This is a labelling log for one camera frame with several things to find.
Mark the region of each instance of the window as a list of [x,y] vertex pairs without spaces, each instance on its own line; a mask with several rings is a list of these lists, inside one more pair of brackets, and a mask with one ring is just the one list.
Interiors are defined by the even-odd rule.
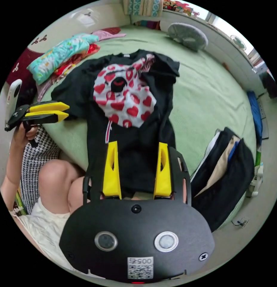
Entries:
[[180,2],[182,4],[188,4],[188,6],[190,8],[193,8],[193,12],[199,13],[199,15],[197,15],[197,17],[199,17],[199,18],[201,18],[203,20],[206,20],[206,17],[207,17],[208,12],[209,12],[208,10],[205,10],[202,7],[194,5],[194,4],[192,4],[192,3],[188,2],[188,1],[180,0],[180,1],[176,1],[176,2]]
[[221,19],[220,17],[216,16],[215,20],[213,21],[213,25],[218,28],[219,30],[221,30],[222,32],[224,32],[228,37],[231,37],[232,35],[237,36],[238,38],[240,38],[245,47],[245,53],[247,55],[249,55],[251,53],[251,51],[253,50],[253,46],[251,45],[251,43],[240,33],[238,32],[238,30],[236,30],[233,26],[231,26],[230,24],[228,24],[226,21],[224,21],[223,19]]

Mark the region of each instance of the qr code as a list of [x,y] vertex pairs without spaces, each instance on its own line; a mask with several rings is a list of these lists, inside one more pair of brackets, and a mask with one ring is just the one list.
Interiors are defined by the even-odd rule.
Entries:
[[129,257],[128,279],[153,279],[153,257]]

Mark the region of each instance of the person's knee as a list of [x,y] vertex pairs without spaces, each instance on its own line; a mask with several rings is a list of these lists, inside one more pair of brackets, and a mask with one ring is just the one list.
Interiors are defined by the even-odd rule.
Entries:
[[54,185],[58,182],[65,181],[68,176],[68,167],[64,161],[50,160],[39,172],[40,185]]
[[84,177],[76,179],[69,189],[68,204],[71,213],[83,205],[83,179]]

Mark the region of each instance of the white shorts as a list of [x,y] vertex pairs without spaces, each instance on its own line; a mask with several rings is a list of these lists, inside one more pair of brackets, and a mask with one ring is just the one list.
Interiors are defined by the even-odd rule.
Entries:
[[[59,247],[61,234],[70,213],[53,214],[43,206],[39,198],[30,215],[13,216],[19,219],[46,257],[62,267],[81,273],[71,266]],[[102,278],[91,273],[88,275]]]

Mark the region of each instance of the bed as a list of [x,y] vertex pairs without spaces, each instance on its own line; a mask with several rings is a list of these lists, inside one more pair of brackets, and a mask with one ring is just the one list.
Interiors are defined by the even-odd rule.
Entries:
[[[190,174],[204,157],[215,131],[226,126],[244,138],[255,159],[256,136],[247,94],[216,59],[204,51],[196,53],[187,49],[159,30],[128,25],[121,27],[121,33],[127,35],[99,42],[99,52],[80,64],[88,59],[121,52],[128,54],[138,49],[162,53],[179,61],[180,77],[174,85],[170,120],[176,134],[177,150],[183,154]],[[60,83],[51,86],[42,101],[51,100],[53,89]],[[46,124],[44,128],[72,161],[87,169],[85,120]],[[244,196],[225,223],[236,215],[243,200]]]

